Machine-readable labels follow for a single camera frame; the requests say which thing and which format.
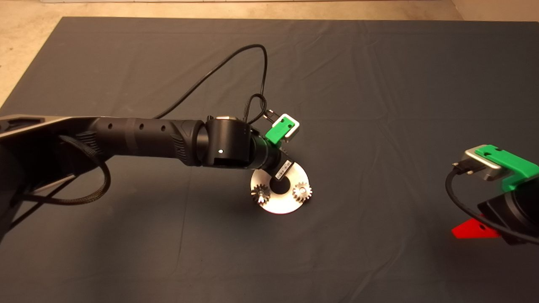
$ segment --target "concrete floor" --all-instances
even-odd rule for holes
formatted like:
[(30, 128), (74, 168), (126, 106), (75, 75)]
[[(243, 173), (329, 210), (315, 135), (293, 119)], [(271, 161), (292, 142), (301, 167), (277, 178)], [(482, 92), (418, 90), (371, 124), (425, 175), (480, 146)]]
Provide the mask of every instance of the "concrete floor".
[(539, 20), (537, 0), (41, 3), (0, 0), (0, 106), (63, 16), (250, 19)]

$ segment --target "red bracket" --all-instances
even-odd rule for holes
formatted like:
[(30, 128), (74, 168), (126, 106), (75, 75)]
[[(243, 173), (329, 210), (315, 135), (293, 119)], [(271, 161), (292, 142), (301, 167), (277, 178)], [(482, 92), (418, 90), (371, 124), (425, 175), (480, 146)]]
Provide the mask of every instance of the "red bracket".
[(456, 226), (451, 232), (458, 239), (497, 238), (500, 236), (496, 230), (485, 226), (474, 218)]

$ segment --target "black cylindrical housing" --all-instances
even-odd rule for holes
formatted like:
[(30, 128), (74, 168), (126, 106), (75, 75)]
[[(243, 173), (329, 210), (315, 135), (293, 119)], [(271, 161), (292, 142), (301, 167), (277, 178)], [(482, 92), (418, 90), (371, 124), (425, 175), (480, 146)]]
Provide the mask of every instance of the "black cylindrical housing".
[(247, 167), (250, 160), (251, 125), (236, 119), (206, 122), (208, 149), (204, 164), (218, 167)]
[(79, 134), (87, 145), (113, 155), (178, 158), (187, 166), (200, 166), (197, 140), (201, 120), (98, 118), (90, 131)]
[(187, 166), (266, 169), (279, 163), (281, 151), (234, 118), (161, 120), (97, 118), (77, 134), (106, 155), (178, 158)]

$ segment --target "disc center hole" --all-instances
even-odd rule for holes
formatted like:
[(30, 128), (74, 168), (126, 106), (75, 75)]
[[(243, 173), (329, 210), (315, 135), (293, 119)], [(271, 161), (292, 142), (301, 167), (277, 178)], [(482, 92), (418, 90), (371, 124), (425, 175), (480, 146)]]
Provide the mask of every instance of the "disc center hole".
[(271, 188), (272, 192), (279, 195), (285, 194), (290, 189), (290, 180), (286, 176), (281, 178), (280, 181), (276, 178), (271, 178), (269, 183), (269, 188)]

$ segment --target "black cable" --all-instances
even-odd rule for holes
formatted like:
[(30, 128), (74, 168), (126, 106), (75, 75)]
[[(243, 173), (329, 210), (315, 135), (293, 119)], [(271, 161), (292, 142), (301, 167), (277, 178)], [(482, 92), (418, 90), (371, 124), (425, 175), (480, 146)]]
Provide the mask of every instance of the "black cable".
[(92, 160), (92, 162), (94, 162), (94, 164), (96, 164), (99, 168), (101, 168), (101, 170), (103, 171), (103, 176), (104, 176), (104, 181), (101, 187), (87, 196), (76, 198), (76, 199), (57, 199), (57, 198), (52, 198), (48, 196), (44, 197), (44, 196), (36, 196), (36, 195), (28, 195), (28, 194), (18, 195), (15, 197), (15, 199), (19, 199), (21, 201), (33, 201), (33, 202), (56, 204), (56, 205), (81, 205), (81, 204), (94, 202), (97, 199), (101, 198), (107, 192), (108, 188), (110, 187), (110, 171), (108, 170), (107, 165), (103, 161), (97, 158), (96, 156), (97, 152), (93, 148), (80, 142), (77, 139), (71, 138), (69, 136), (63, 136), (63, 135), (60, 135), (59, 137), (62, 141), (70, 144), (71, 146), (75, 147), (76, 149), (84, 153), (90, 160)]
[(481, 222), (482, 224), (492, 229), (499, 231), (500, 233), (518, 238), (528, 243), (539, 245), (539, 238), (528, 236), (523, 233), (508, 229), (507, 227), (503, 225), (496, 224), (492, 222), (491, 220), (476, 213), (473, 209), (469, 208), (468, 206), (460, 202), (459, 199), (455, 196), (455, 193), (453, 192), (453, 178), (457, 174), (459, 174), (459, 169), (455, 168), (447, 175), (445, 179), (445, 190), (447, 191), (447, 194), (449, 195), (449, 198), (451, 199), (451, 201), (453, 201), (453, 203), (455, 203), (455, 205), (458, 206), (458, 208), (460, 208), (463, 212), (467, 213), (470, 217), (476, 219), (477, 221)]
[[(60, 184), (58, 187), (53, 189), (46, 197), (52, 198), (54, 195), (56, 195), (58, 192), (63, 190), (66, 186), (68, 186), (71, 182), (73, 182), (76, 178), (70, 179), (65, 181), (64, 183)], [(24, 219), (28, 218), (31, 214), (33, 214), (36, 210), (38, 210), (41, 206), (45, 204), (44, 202), (38, 202), (34, 204), (29, 210), (24, 212), (24, 214), (20, 215), (17, 219), (15, 219), (11, 224), (9, 225), (9, 230), (12, 230), (15, 228), (15, 226), (19, 225)]]
[[(260, 113), (254, 117), (251, 121), (247, 122), (247, 119), (249, 117), (249, 109), (251, 107), (251, 102), (253, 101), (254, 98), (259, 98), (260, 99), (260, 108), (261, 108), (261, 111)], [(249, 101), (247, 101), (247, 104), (245, 105), (245, 109), (243, 111), (243, 121), (249, 123), (249, 124), (253, 124), (255, 121), (257, 121), (258, 119), (260, 119), (262, 116), (264, 116), (264, 114), (266, 113), (266, 110), (267, 110), (267, 106), (268, 106), (268, 101), (266, 100), (266, 97), (264, 97), (264, 95), (262, 94), (253, 94), (250, 98), (249, 98)]]
[(254, 49), (254, 48), (261, 49), (262, 53), (264, 55), (264, 71), (262, 73), (262, 82), (260, 84), (260, 94), (263, 95), (264, 94), (264, 85), (266, 83), (266, 73), (267, 73), (267, 68), (268, 68), (268, 54), (267, 54), (266, 48), (262, 44), (250, 44), (250, 45), (246, 45), (246, 46), (236, 50), (235, 52), (231, 53), (228, 57), (226, 57), (223, 61), (221, 61), (221, 63), (219, 63), (217, 66), (215, 66), (206, 75), (204, 75), (202, 78), (200, 78), (193, 86), (191, 86), (191, 88), (188, 89), (187, 92), (183, 94), (183, 96), (181, 96), (178, 100), (176, 100), (176, 102), (174, 102), (174, 104), (169, 106), (169, 108), (164, 110), (159, 115), (156, 115), (154, 117), (154, 119), (161, 119), (164, 116), (166, 116), (167, 114), (169, 114), (170, 112), (172, 112), (178, 105), (180, 105), (185, 99), (187, 99), (187, 97), (189, 97), (189, 95), (191, 95), (207, 78), (209, 78), (211, 75), (213, 75), (215, 72), (217, 72), (221, 67), (223, 67), (223, 65), (225, 65), (228, 61), (230, 61), (230, 59), (234, 58), (237, 54), (239, 54), (239, 53), (241, 53), (243, 51), (249, 50), (249, 49)]

